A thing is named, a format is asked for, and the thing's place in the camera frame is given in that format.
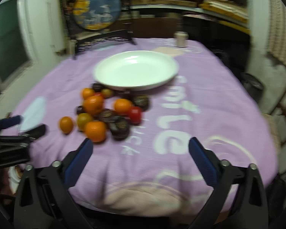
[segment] table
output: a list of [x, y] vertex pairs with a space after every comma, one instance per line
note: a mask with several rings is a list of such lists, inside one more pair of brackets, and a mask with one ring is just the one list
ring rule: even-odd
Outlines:
[[[188, 154], [193, 136], [219, 159], [243, 167], [256, 163], [267, 186], [278, 171], [269, 128], [230, 70], [199, 42], [189, 40], [188, 47], [180, 49], [174, 47], [174, 39], [136, 41], [137, 46], [109, 46], [63, 61], [20, 102], [13, 112], [24, 117], [20, 130], [39, 123], [49, 127], [48, 134], [32, 144], [30, 164], [38, 168], [62, 160], [84, 140], [76, 129], [63, 135], [58, 121], [63, 116], [76, 119], [80, 91], [94, 82], [93, 69], [99, 61], [123, 51], [153, 50], [176, 59], [178, 76], [144, 92], [150, 95], [151, 108], [126, 140], [114, 141], [108, 132], [106, 142], [95, 145], [76, 186], [69, 189], [75, 202], [125, 215], [197, 214], [212, 188]], [[112, 108], [115, 99], [107, 99], [105, 107]], [[236, 188], [232, 187], [224, 211], [231, 206]]]

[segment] shelf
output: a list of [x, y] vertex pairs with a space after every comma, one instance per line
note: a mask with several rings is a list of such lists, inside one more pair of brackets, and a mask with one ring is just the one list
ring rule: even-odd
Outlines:
[[206, 14], [206, 15], [211, 15], [214, 17], [218, 17], [221, 19], [224, 19], [226, 21], [230, 21], [233, 22], [237, 25], [240, 25], [242, 27], [246, 27], [248, 28], [249, 25], [242, 23], [240, 21], [237, 21], [233, 18], [227, 17], [225, 15], [222, 14], [218, 14], [212, 11], [208, 11], [199, 7], [187, 7], [187, 6], [177, 6], [177, 5], [160, 5], [160, 4], [146, 4], [146, 5], [132, 5], [131, 6], [132, 9], [150, 9], [150, 8], [168, 8], [168, 9], [178, 9], [178, 10], [185, 10], [185, 11], [193, 11], [193, 12], [198, 12], [198, 13], [202, 13], [202, 14]]

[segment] white wall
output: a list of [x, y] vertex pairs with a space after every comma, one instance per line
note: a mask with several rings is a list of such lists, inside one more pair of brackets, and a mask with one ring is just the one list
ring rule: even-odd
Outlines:
[[[269, 113], [278, 102], [286, 88], [286, 68], [274, 66], [266, 56], [268, 33], [270, 28], [270, 0], [250, 0], [250, 29], [253, 47], [247, 72], [257, 77], [264, 85], [265, 92], [259, 103], [262, 112]], [[284, 117], [275, 116], [281, 139], [286, 138]], [[279, 156], [279, 171], [286, 170], [286, 146]]]
[[48, 18], [48, 1], [53, 0], [27, 0], [28, 23], [36, 59], [34, 64], [0, 95], [0, 118], [7, 112], [13, 111], [25, 94], [60, 62], [60, 58], [54, 53], [55, 47]]

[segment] door frame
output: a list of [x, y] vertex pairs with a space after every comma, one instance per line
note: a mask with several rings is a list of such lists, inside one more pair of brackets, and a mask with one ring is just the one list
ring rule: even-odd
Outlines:
[[[0, 4], [5, 3], [10, 0], [2, 0]], [[30, 27], [28, 22], [28, 13], [27, 13], [27, 0], [17, 0], [17, 14], [18, 14], [18, 22], [20, 27], [20, 32], [23, 40], [23, 45], [28, 56], [28, 61], [23, 63], [19, 68], [17, 68], [13, 73], [9, 75], [9, 77], [2, 81], [0, 78], [0, 92], [5, 90], [17, 77], [21, 75], [21, 73], [30, 67], [33, 63], [36, 63], [36, 55], [34, 51], [34, 47], [32, 44]]]

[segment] window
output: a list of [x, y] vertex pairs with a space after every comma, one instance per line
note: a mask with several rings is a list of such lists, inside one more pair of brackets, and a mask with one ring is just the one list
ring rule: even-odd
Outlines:
[[32, 63], [24, 1], [0, 3], [0, 90]]

